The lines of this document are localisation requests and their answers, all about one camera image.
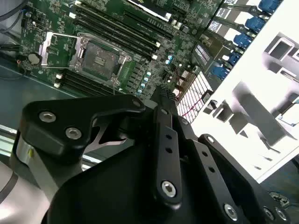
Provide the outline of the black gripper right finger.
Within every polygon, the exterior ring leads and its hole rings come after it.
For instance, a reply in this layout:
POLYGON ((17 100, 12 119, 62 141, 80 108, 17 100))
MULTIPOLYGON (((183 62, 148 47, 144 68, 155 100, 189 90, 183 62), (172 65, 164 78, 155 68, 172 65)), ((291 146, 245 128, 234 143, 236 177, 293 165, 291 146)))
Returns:
POLYGON ((282 206, 211 135, 197 137, 168 93, 170 224, 289 224, 282 206))

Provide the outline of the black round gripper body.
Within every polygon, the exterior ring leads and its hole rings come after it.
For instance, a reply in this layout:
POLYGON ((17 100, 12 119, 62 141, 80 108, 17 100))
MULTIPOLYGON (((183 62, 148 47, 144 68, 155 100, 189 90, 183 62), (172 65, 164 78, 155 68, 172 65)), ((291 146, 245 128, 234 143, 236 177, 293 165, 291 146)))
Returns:
POLYGON ((200 165, 181 161, 176 143, 130 147, 68 180, 49 224, 222 224, 223 209, 200 165))

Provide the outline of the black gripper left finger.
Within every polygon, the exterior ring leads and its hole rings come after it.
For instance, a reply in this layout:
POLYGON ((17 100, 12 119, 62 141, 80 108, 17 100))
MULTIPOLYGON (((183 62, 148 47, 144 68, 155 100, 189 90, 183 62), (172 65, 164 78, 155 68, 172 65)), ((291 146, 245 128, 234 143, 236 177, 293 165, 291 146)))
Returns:
POLYGON ((132 95, 35 101, 27 104, 13 152, 49 203, 71 178, 140 144, 167 143, 168 90, 150 100, 132 95))

